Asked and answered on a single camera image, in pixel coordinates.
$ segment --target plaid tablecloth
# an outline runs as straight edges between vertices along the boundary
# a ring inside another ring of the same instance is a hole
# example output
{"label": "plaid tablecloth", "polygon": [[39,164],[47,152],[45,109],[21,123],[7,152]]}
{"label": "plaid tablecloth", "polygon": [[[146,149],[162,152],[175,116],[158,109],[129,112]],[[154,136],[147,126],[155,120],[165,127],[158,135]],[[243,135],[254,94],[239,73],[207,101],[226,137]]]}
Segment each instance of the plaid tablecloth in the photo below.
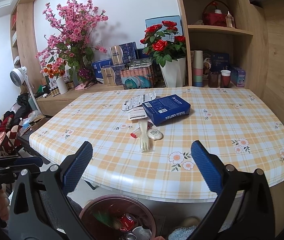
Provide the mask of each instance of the plaid tablecloth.
{"label": "plaid tablecloth", "polygon": [[[189,116],[171,119],[152,141],[152,152],[139,150],[130,133],[137,122],[121,111],[125,100],[155,91],[177,94],[191,104]],[[273,186],[284,180],[284,126],[250,90],[159,88],[83,94],[30,136],[30,145],[60,164],[84,141],[93,145],[93,159],[83,177],[149,199],[209,201],[210,192],[190,155],[191,143],[206,149],[240,171],[265,171]]]}

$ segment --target clear bottle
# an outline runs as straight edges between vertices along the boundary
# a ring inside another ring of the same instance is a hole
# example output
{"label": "clear bottle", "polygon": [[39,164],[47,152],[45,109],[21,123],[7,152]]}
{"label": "clear bottle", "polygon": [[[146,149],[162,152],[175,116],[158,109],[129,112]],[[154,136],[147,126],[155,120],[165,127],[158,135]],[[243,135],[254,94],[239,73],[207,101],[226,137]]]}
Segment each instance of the clear bottle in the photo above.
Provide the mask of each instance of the clear bottle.
{"label": "clear bottle", "polygon": [[235,28],[235,24],[234,24],[234,18],[233,16],[230,14],[230,12],[227,12],[227,16],[225,17],[226,20],[226,26],[229,28]]}

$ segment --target small white vase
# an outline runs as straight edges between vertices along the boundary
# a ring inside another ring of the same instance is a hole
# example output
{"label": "small white vase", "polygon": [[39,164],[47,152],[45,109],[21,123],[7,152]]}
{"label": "small white vase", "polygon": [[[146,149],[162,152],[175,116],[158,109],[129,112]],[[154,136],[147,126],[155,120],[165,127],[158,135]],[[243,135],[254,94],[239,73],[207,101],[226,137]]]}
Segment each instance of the small white vase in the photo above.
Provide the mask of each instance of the small white vase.
{"label": "small white vase", "polygon": [[67,92],[67,87],[66,87],[66,84],[64,82],[64,78],[63,77],[59,77],[57,79],[57,84],[58,84],[58,88],[60,90],[61,95],[65,94]]}
{"label": "small white vase", "polygon": [[168,88],[179,88],[185,85],[186,58],[179,58],[178,61],[166,61],[161,67],[165,85]]}

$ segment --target white fan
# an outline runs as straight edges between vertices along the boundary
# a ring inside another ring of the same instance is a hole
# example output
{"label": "white fan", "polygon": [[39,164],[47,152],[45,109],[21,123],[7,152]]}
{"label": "white fan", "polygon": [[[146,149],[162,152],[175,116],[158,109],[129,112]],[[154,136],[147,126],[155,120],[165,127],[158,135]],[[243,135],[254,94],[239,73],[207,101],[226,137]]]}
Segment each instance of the white fan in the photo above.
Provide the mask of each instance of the white fan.
{"label": "white fan", "polygon": [[27,73],[26,67],[15,68],[10,72],[10,78],[11,78],[13,84],[15,84],[17,87],[22,86],[23,82],[26,83],[27,89],[29,90],[31,97],[33,98],[33,101],[35,103],[36,108],[42,114],[42,112],[39,108],[39,105],[38,105],[37,101],[35,100],[34,94],[31,90],[31,86],[29,84],[29,77],[27,76],[26,73]]}

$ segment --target basket handle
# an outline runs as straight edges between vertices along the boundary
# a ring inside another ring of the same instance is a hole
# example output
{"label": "basket handle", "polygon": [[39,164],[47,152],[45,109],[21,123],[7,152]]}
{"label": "basket handle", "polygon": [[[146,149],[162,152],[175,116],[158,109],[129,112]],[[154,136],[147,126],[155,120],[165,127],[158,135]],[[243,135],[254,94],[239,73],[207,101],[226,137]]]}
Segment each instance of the basket handle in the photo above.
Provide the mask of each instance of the basket handle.
{"label": "basket handle", "polygon": [[228,9],[228,11],[230,12],[230,9],[229,9],[229,7],[226,5],[225,2],[222,2],[222,1],[220,1],[220,0],[213,0],[212,2],[210,2],[210,3],[204,8],[204,11],[203,11],[203,13],[202,13],[202,19],[204,19],[204,14],[205,14],[206,9],[208,8],[208,6],[211,5],[211,4],[213,4],[214,2],[220,2],[220,3],[224,4],[225,7],[226,7],[226,8]]}

